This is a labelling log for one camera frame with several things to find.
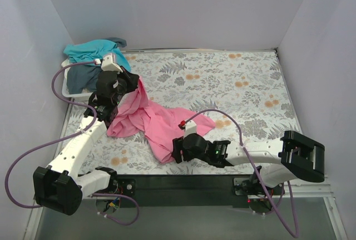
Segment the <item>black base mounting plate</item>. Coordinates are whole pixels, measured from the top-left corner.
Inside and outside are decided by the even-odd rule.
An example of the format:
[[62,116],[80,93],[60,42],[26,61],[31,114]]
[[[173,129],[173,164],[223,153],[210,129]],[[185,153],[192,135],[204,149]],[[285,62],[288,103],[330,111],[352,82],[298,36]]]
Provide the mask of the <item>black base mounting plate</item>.
[[247,208],[260,188],[242,175],[117,175],[119,191],[141,207],[232,206]]

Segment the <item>pink t shirt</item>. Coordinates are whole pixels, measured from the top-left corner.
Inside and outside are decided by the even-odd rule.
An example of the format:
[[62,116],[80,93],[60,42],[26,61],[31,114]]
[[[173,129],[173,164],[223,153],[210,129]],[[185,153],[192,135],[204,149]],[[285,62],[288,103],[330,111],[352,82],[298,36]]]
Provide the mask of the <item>pink t shirt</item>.
[[107,135],[125,138],[141,131],[155,158],[165,164],[174,160],[172,141],[184,134],[179,123],[194,114],[181,107],[169,109],[151,101],[144,83],[139,80],[138,88],[129,93],[118,107],[118,114],[107,129]]

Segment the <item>grey blue t shirt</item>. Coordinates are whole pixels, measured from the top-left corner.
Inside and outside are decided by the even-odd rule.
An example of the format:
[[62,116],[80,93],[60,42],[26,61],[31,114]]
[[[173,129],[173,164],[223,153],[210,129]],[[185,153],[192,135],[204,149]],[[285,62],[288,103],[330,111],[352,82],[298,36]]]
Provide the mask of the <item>grey blue t shirt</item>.
[[110,37],[93,40],[78,45],[67,45],[63,53],[69,58],[70,63],[88,62],[72,66],[67,73],[67,87],[70,94],[80,94],[84,89],[89,92],[96,91],[96,82],[100,74],[101,66],[92,63],[95,59],[103,59],[107,54],[114,54],[116,63],[123,66],[125,70],[131,71],[131,67],[121,48],[127,46],[126,40]]

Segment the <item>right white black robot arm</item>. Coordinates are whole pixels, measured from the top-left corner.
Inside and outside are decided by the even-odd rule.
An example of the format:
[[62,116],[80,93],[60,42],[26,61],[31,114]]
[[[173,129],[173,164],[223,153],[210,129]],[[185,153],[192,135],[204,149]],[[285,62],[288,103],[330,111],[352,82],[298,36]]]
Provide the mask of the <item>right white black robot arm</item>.
[[246,146],[229,140],[210,142],[197,133],[176,138],[172,144],[177,163],[199,159],[216,168],[254,163],[258,173],[239,185],[249,194],[264,194],[294,179],[311,183],[325,179],[324,145],[296,131]]

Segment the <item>white plastic basket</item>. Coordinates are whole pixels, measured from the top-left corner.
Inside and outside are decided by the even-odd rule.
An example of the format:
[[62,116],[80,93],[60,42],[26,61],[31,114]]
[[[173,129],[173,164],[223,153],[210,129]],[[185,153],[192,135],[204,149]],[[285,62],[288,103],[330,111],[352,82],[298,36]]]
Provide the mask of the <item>white plastic basket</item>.
[[87,101],[94,90],[95,67],[78,65],[65,69],[62,95],[76,101]]

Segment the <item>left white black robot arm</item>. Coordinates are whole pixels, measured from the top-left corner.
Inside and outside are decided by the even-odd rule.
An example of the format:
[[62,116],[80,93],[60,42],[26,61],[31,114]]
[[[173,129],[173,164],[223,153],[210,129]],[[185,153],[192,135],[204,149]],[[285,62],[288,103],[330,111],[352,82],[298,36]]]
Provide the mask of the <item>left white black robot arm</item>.
[[108,167],[97,167],[81,175],[79,171],[90,150],[106,134],[118,114],[122,98],[138,88],[139,76],[126,70],[102,71],[96,91],[88,100],[88,107],[73,137],[47,167],[33,173],[36,203],[66,215],[79,208],[83,198],[103,192],[113,195],[118,190],[117,173]]

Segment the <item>teal t shirt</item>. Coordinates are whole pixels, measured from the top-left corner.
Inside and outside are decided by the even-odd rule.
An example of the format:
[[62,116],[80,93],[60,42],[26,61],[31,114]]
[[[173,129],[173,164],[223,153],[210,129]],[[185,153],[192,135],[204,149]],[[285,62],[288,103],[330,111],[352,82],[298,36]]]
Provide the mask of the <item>teal t shirt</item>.
[[123,66],[127,71],[131,71],[130,64],[121,53],[117,43],[110,40],[93,40],[78,45],[67,45],[63,53],[69,58],[71,63],[102,59],[106,54],[114,53],[116,63],[119,66]]

